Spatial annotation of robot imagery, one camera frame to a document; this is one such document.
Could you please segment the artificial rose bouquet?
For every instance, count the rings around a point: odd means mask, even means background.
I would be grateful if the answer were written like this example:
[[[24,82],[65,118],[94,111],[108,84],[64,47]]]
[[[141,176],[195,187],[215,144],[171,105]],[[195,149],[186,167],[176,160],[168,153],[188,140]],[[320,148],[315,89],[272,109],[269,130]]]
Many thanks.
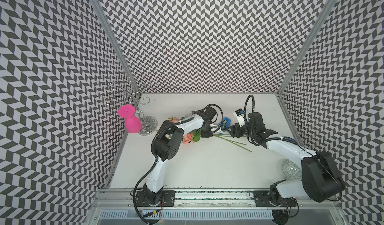
[[[196,142],[199,142],[201,139],[208,139],[208,138],[211,138],[211,137],[222,139],[224,141],[227,141],[227,142],[229,142],[231,144],[234,144],[234,145],[236,145],[238,147],[241,147],[241,148],[251,152],[249,149],[244,147],[244,146],[246,146],[245,143],[231,140],[231,137],[229,135],[227,135],[227,134],[221,134],[221,133],[217,133],[216,134],[216,133],[214,133],[212,136],[207,137],[207,136],[203,136],[202,131],[200,129],[192,130],[189,133],[185,132],[185,135],[183,136],[182,143],[183,144],[196,143]]]

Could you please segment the blue tape dispenser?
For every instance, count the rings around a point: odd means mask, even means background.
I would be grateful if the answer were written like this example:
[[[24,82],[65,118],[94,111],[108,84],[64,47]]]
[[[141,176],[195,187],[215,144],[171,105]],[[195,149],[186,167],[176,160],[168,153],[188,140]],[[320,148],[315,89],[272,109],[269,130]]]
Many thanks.
[[[231,120],[228,117],[224,117],[219,126],[221,129],[228,128],[231,126]]]

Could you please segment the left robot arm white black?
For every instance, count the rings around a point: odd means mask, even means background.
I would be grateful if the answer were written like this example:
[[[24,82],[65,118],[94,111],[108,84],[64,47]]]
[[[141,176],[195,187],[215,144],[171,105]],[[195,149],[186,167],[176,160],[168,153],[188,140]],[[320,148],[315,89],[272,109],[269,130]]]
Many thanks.
[[[224,121],[222,109],[216,104],[208,104],[178,121],[166,120],[162,123],[151,143],[154,163],[132,192],[135,206],[155,207],[163,202],[168,162],[178,153],[183,137],[192,131],[198,131],[204,138],[213,137],[220,128],[214,125],[217,116],[221,117],[221,122]]]

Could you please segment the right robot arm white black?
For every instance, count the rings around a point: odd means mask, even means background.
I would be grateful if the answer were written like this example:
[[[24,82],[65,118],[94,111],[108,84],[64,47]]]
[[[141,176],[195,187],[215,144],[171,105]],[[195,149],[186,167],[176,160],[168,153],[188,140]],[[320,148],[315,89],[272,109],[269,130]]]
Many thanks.
[[[249,95],[243,109],[244,124],[232,126],[231,135],[246,136],[252,145],[279,153],[302,172],[300,179],[270,185],[270,204],[279,207],[296,198],[309,198],[317,203],[340,201],[346,184],[332,155],[304,148],[293,138],[267,129],[262,115],[255,111],[255,104],[254,96]]]

